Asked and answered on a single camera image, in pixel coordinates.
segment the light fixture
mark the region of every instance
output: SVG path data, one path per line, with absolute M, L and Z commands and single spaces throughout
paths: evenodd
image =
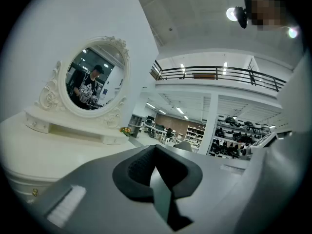
M 184 64 L 181 64 L 181 68 L 182 68 L 182 71 L 184 73 L 184 71 L 185 71 Z
M 289 28 L 289 30 L 288 30 L 288 35 L 289 35 L 291 38 L 295 38 L 295 37 L 298 35 L 298 32 L 295 31 L 295 30 L 292 29 L 292 28 Z
M 155 108 L 154 106 L 152 106 L 151 104 L 149 104 L 149 103 L 146 103 L 147 105 L 149 105 L 150 107 L 152 107 L 152 108 Z
M 237 21 L 237 18 L 234 16 L 234 8 L 228 8 L 226 11 L 226 16 L 231 21 Z
M 177 109 L 180 113 L 184 114 L 184 113 L 182 112 L 182 110 L 181 110 L 179 107 L 176 107 L 176 109 Z

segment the floor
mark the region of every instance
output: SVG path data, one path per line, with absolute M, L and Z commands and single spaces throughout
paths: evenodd
M 141 133 L 139 138 L 130 137 L 129 141 L 136 147 L 161 144 L 160 141 L 149 137 L 148 134 L 144 132 Z M 168 146 L 174 146 L 174 143 L 170 141 Z

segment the black padding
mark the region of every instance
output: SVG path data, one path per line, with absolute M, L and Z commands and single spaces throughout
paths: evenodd
M 155 168 L 155 146 L 149 146 L 138 154 L 122 161 L 113 170 L 113 181 L 129 199 L 154 202 L 153 189 L 149 187 Z
M 201 168 L 161 145 L 156 145 L 155 151 L 157 170 L 174 199 L 191 196 L 203 178 Z

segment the ornate mirror frame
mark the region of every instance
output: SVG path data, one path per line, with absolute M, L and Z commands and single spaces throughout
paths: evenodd
M 77 107 L 70 99 L 66 89 L 66 76 L 70 64 L 78 53 L 88 47 L 94 45 L 108 44 L 115 47 L 124 59 L 124 80 L 117 96 L 107 105 L 96 110 L 84 110 Z M 56 69 L 53 70 L 53 77 L 42 90 L 39 101 L 36 105 L 46 111 L 70 111 L 76 116 L 83 118 L 97 118 L 103 116 L 110 111 L 119 109 L 120 105 L 126 98 L 127 90 L 129 89 L 130 78 L 130 61 L 126 42 L 115 37 L 96 37 L 89 39 L 83 47 L 73 49 L 72 54 L 65 61 L 58 61 Z

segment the white vanity table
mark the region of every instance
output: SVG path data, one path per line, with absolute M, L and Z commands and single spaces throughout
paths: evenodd
M 96 110 L 84 110 L 70 99 L 66 75 L 77 53 L 93 45 L 116 48 L 124 60 L 123 84 L 116 97 Z M 31 202 L 51 183 L 80 165 L 134 148 L 119 132 L 121 107 L 129 86 L 130 62 L 126 44 L 114 37 L 90 39 L 65 61 L 34 106 L 0 124 L 2 165 L 15 192 Z

